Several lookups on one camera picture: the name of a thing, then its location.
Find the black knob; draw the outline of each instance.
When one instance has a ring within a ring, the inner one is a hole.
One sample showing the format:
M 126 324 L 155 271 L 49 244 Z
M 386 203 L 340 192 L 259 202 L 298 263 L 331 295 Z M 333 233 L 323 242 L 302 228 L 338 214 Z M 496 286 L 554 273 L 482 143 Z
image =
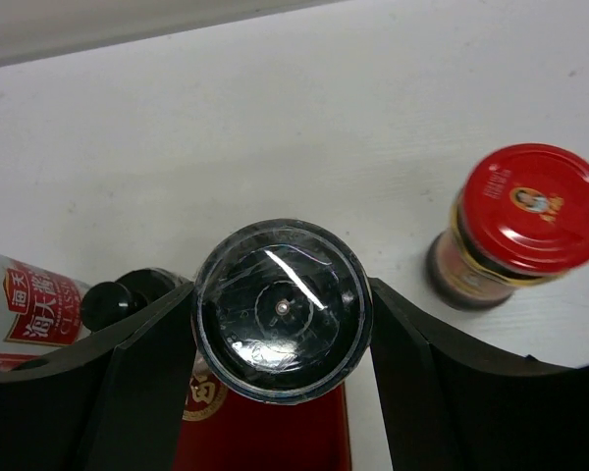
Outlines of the black knob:
M 92 332 L 100 331 L 131 316 L 147 302 L 117 282 L 104 282 L 91 288 L 80 304 L 80 318 Z

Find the red jar lid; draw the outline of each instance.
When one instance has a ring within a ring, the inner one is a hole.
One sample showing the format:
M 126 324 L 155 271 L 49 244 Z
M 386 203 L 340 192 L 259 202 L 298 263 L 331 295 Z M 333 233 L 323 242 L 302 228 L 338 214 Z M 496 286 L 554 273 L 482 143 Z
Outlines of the red jar lid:
M 549 275 L 589 260 L 589 164 L 546 144 L 486 157 L 462 193 L 476 244 L 515 270 Z

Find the black bottle cap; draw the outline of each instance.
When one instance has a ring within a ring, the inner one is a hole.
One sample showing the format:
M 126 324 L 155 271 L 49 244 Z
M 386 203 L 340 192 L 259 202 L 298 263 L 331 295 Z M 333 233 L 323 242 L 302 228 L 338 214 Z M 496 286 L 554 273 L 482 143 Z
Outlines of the black bottle cap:
M 80 318 L 92 332 L 126 319 L 146 305 L 145 299 L 117 282 L 92 287 L 80 304 Z
M 299 403 L 337 386 L 370 341 L 364 271 L 335 235 L 298 220 L 248 226 L 198 272 L 192 322 L 205 361 L 247 397 Z

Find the tabletop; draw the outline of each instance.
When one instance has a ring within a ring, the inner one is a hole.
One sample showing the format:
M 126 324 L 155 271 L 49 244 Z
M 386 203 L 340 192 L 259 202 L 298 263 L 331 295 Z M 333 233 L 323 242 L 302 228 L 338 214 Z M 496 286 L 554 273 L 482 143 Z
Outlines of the tabletop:
M 18 64 L 0 253 L 89 283 L 191 277 L 233 231 L 300 218 L 430 314 L 580 366 L 589 265 L 482 314 L 422 277 L 471 168 L 528 141 L 589 161 L 589 0 L 354 0 Z M 390 469 L 370 355 L 347 386 L 354 469 Z

